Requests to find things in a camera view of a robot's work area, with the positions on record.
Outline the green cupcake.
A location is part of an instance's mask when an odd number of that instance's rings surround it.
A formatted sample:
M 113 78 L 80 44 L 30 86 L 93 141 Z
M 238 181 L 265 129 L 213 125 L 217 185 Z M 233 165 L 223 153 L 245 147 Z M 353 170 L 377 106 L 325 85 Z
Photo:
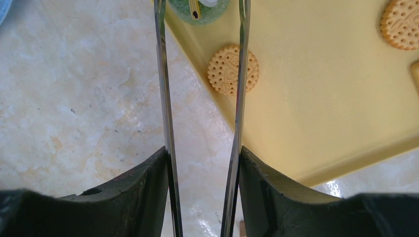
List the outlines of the green cupcake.
M 229 0 L 169 0 L 177 17 L 191 25 L 205 25 L 221 17 Z

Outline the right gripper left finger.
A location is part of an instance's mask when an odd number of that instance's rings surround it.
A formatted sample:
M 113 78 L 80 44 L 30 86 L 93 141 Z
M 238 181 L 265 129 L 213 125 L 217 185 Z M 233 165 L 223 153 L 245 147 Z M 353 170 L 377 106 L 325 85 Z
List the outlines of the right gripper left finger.
M 28 190 L 0 193 L 3 237 L 159 237 L 168 194 L 168 154 L 80 195 L 49 197 Z

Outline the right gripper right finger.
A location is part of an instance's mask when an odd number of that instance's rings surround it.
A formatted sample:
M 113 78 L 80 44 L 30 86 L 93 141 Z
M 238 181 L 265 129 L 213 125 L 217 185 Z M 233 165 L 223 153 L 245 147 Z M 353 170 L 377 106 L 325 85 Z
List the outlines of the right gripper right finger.
M 242 148 L 239 188 L 250 237 L 416 237 L 417 193 L 334 197 L 309 188 Z

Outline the metal tongs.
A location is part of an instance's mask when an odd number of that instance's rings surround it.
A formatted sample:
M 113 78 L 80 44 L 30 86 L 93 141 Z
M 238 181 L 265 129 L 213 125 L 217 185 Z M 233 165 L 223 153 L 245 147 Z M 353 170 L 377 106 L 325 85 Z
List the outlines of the metal tongs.
M 169 76 L 167 64 L 166 51 L 166 37 L 165 37 L 165 11 L 166 1 L 155 0 L 154 4 L 154 18 L 157 39 L 157 62 L 159 71 L 159 85 L 163 114 L 163 125 L 165 135 L 165 147 L 168 153 L 168 184 L 171 205 L 171 217 L 173 234 L 176 237 L 183 235 L 180 197 L 178 187 L 178 175 L 175 155 L 175 142 L 173 133 L 171 100 L 169 90 Z M 223 206 L 223 216 L 221 225 L 221 236 L 230 237 L 233 234 L 233 225 L 236 213 L 237 195 L 240 177 L 241 165 L 241 150 L 242 150 L 242 135 L 245 112 L 245 97 L 247 85 L 247 71 L 248 71 L 248 45 L 250 35 L 250 21 L 251 21 L 251 1 L 239 1 L 240 14 L 240 43 L 239 43 L 239 64 L 238 64 L 238 89 L 236 94 L 236 109 L 235 109 L 235 131 L 229 161 L 229 170 L 226 183 L 226 191 Z

